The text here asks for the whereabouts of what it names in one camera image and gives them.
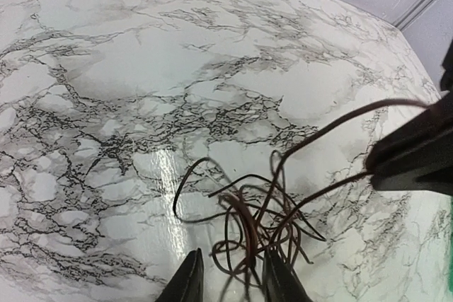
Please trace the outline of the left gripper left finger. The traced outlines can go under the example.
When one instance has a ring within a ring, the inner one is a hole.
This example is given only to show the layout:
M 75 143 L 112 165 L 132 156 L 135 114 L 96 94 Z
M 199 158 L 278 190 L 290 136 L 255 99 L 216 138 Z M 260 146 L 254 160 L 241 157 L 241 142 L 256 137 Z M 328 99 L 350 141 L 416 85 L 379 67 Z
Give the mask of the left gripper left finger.
M 156 302 L 203 302 L 204 261 L 202 250 L 190 251 Z

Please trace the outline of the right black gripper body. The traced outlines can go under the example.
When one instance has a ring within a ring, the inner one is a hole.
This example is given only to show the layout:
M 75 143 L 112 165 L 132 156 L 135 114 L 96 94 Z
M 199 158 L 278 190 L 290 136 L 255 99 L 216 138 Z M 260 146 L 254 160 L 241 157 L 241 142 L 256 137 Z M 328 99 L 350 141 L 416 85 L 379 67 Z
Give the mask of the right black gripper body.
M 440 90 L 450 91 L 453 83 L 453 42 L 451 42 L 449 49 L 447 50 L 442 62 L 442 68 L 444 69 L 444 73 L 440 80 Z

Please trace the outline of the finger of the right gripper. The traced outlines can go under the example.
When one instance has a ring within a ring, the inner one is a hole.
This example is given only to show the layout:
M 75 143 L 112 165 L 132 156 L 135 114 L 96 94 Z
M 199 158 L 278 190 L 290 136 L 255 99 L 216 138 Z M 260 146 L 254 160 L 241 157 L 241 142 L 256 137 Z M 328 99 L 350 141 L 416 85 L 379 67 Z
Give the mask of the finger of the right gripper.
M 428 109 L 379 140 L 366 158 L 366 169 L 374 170 L 391 156 L 409 150 L 452 127 L 452 92 Z
M 430 191 L 452 196 L 452 163 L 416 167 L 379 166 L 371 177 L 374 190 L 382 192 Z

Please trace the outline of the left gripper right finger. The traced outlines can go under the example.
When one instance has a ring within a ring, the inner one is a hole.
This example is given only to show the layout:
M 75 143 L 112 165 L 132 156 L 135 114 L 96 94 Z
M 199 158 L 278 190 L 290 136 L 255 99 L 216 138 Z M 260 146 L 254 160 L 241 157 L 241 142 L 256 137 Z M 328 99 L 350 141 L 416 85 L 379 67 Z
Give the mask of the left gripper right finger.
M 262 292 L 267 302 L 311 302 L 300 280 L 276 250 L 265 250 Z

